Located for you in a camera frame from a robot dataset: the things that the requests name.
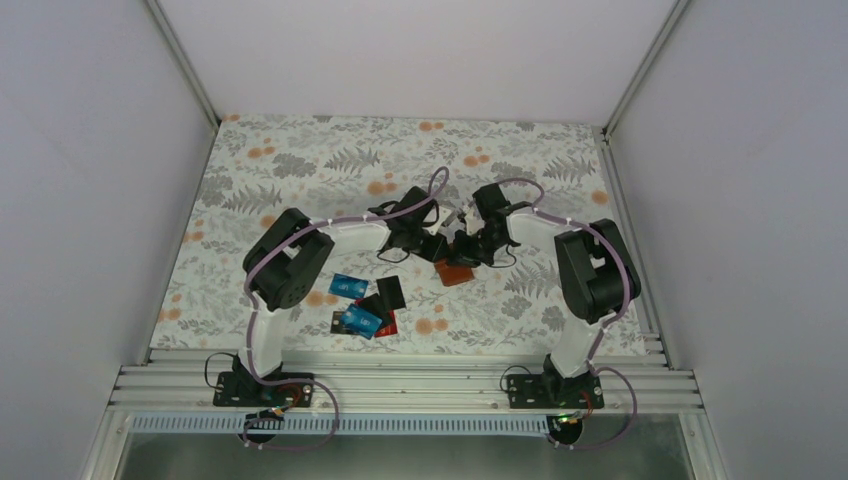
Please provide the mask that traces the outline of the brown leather card holder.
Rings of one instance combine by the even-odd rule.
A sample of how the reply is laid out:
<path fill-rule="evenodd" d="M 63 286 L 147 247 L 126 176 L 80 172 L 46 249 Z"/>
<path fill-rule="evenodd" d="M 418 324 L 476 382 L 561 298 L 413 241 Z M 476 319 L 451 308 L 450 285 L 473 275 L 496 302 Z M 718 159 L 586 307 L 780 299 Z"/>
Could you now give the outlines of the brown leather card holder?
<path fill-rule="evenodd" d="M 434 264 L 434 269 L 445 287 L 453 287 L 474 279 L 473 269 L 467 266 L 449 265 L 446 259 Z"/>

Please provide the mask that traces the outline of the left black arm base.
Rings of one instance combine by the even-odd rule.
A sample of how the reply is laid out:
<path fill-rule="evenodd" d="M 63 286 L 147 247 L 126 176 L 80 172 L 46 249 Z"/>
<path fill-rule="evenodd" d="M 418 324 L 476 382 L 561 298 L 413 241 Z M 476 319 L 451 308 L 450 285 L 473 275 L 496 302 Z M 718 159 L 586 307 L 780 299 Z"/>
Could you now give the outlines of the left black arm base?
<path fill-rule="evenodd" d="M 314 375 L 306 372 L 272 373 L 267 380 L 285 380 L 286 385 L 267 386 L 258 383 L 247 370 L 222 372 L 212 399 L 216 407 L 299 407 L 311 405 Z"/>

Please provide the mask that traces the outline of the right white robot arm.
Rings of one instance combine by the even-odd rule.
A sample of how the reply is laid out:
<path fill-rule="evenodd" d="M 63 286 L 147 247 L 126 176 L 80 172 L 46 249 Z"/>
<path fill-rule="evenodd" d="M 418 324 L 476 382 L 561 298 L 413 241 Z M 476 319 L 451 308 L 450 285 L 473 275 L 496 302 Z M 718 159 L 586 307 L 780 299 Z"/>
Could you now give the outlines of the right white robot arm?
<path fill-rule="evenodd" d="M 508 247 L 531 246 L 551 254 L 563 298 L 572 317 L 546 357 L 541 384 L 544 399 L 565 407 L 580 393 L 577 377 L 593 373 L 594 357 L 610 327 L 641 294 L 630 254 L 616 223 L 584 223 L 542 211 L 537 204 L 506 199 L 498 183 L 472 196 L 471 212 L 482 225 L 455 233 L 447 264 L 492 267 L 494 255 Z"/>

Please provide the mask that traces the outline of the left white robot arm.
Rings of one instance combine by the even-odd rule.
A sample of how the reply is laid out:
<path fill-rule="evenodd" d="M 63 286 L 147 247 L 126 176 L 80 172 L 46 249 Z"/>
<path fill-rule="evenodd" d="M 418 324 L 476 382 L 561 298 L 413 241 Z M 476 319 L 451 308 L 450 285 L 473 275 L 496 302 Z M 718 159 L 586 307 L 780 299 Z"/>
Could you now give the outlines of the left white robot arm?
<path fill-rule="evenodd" d="M 270 402 L 278 391 L 273 373 L 282 365 L 282 328 L 274 312 L 297 306 L 313 288 L 333 256 L 392 249 L 436 263 L 448 256 L 448 240 L 432 227 L 447 215 L 439 210 L 437 190 L 411 188 L 396 203 L 369 209 L 362 215 L 313 220 L 289 208 L 249 250 L 243 261 L 245 294 L 253 312 L 245 346 L 239 352 L 247 369 L 239 392 L 255 405 Z"/>

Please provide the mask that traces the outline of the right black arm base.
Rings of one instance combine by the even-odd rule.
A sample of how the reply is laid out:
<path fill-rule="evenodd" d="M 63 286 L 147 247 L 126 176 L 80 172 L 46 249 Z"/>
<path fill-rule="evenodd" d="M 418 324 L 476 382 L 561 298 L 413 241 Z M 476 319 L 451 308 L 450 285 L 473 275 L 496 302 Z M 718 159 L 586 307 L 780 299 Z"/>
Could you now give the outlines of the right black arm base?
<path fill-rule="evenodd" d="M 508 374 L 503 390 L 512 409 L 602 409 L 605 406 L 600 379 L 586 372 L 578 377 L 557 374 Z"/>

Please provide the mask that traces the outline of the black card top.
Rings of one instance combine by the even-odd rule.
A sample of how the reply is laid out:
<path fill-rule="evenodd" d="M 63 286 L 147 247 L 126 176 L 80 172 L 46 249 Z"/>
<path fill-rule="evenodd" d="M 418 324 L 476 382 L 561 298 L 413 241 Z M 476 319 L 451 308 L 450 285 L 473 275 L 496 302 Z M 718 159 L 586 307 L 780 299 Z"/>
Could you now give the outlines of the black card top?
<path fill-rule="evenodd" d="M 397 275 L 378 279 L 377 288 L 386 310 L 403 310 L 407 307 L 400 278 Z"/>

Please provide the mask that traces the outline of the blue card upper left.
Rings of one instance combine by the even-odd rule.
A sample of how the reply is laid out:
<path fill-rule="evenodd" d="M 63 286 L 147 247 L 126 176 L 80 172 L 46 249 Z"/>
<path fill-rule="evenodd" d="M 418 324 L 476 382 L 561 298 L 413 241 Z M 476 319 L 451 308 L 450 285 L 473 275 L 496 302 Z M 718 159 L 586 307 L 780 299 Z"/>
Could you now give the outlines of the blue card upper left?
<path fill-rule="evenodd" d="M 328 292 L 339 297 L 358 300 L 366 296 L 368 287 L 368 280 L 335 273 L 330 282 Z"/>

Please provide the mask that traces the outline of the blue card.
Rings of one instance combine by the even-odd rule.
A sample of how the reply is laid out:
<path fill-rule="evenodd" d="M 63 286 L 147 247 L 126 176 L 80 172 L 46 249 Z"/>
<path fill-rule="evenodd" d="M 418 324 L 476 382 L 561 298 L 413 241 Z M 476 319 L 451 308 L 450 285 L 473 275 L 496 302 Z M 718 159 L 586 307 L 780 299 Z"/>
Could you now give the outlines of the blue card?
<path fill-rule="evenodd" d="M 330 282 L 328 292 L 339 297 L 358 300 L 366 296 L 368 287 L 368 280 L 335 273 Z"/>
<path fill-rule="evenodd" d="M 383 327 L 383 318 L 372 308 L 362 305 L 349 305 L 341 316 L 342 325 L 349 331 L 372 339 Z"/>

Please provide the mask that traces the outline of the black card centre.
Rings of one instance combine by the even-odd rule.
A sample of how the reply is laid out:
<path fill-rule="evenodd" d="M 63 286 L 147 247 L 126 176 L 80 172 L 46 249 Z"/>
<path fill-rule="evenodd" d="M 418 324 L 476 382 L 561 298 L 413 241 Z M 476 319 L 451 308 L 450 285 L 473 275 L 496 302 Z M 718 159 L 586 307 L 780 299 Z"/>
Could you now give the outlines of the black card centre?
<path fill-rule="evenodd" d="M 354 302 L 356 306 L 383 321 L 383 316 L 391 311 L 379 294 L 372 294 Z"/>

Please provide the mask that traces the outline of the red card centre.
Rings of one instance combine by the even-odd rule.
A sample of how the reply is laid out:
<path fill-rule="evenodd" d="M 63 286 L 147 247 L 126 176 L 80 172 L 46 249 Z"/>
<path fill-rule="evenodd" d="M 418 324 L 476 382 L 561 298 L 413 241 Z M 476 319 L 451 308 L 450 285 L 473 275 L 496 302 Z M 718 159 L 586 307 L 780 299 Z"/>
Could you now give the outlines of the red card centre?
<path fill-rule="evenodd" d="M 374 337 L 385 337 L 390 335 L 396 335 L 398 333 L 398 328 L 396 324 L 396 315 L 394 311 L 389 311 L 386 315 L 383 316 L 383 321 L 381 323 L 380 328 L 375 332 Z"/>

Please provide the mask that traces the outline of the blue card lower left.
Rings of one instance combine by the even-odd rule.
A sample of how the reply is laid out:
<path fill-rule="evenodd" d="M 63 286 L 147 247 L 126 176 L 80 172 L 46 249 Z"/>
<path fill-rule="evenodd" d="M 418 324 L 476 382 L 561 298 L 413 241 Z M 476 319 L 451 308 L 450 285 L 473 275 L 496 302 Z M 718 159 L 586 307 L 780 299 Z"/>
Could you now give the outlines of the blue card lower left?
<path fill-rule="evenodd" d="M 383 318 L 372 308 L 362 305 L 349 305 L 341 316 L 342 325 L 349 331 L 372 339 L 383 327 Z"/>

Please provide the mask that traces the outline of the black VIP card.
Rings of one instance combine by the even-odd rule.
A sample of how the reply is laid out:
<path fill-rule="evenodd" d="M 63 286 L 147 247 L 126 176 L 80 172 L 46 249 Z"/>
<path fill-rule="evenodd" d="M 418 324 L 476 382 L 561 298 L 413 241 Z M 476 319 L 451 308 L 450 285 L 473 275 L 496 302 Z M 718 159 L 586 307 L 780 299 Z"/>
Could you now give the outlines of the black VIP card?
<path fill-rule="evenodd" d="M 344 311 L 334 311 L 330 322 L 330 332 L 339 335 L 351 335 L 352 332 L 345 326 L 342 321 Z"/>

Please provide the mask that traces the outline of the floral patterned table mat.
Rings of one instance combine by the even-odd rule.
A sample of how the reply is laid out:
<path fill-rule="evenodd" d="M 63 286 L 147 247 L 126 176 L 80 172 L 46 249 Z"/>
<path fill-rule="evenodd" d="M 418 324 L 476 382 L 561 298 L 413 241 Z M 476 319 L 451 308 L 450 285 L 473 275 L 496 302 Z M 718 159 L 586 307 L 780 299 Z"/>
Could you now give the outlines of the floral patterned table mat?
<path fill-rule="evenodd" d="M 242 262 L 287 208 L 318 218 L 353 215 L 425 187 L 440 166 L 442 205 L 466 204 L 504 181 L 513 202 L 582 222 L 612 214 L 592 129 L 537 124 L 366 117 L 231 115 L 224 119 L 166 290 L 151 344 L 161 349 L 238 349 L 251 306 Z M 554 256 L 500 251 L 494 268 L 446 287 L 434 267 L 390 251 L 331 259 L 302 303 L 280 311 L 283 347 L 390 354 L 543 355 L 569 313 Z M 329 291 L 337 274 L 397 276 L 406 300 L 394 335 L 335 334 L 347 301 Z"/>

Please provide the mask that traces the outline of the aluminium rail frame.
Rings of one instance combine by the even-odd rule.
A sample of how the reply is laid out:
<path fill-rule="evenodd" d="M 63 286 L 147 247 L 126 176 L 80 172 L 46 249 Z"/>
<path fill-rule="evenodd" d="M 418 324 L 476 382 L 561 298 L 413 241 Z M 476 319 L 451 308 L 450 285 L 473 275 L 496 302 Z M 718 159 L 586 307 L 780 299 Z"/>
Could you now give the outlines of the aluminium rail frame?
<path fill-rule="evenodd" d="M 510 365 L 533 371 L 540 355 L 437 355 L 364 352 L 287 352 L 288 371 L 314 374 L 344 413 L 501 414 L 499 388 Z M 212 409 L 215 377 L 231 368 L 226 356 L 204 350 L 159 350 L 140 366 L 120 369 L 108 405 L 115 410 Z M 604 412 L 695 413 L 703 410 L 695 375 L 673 370 L 661 354 L 601 356 Z"/>

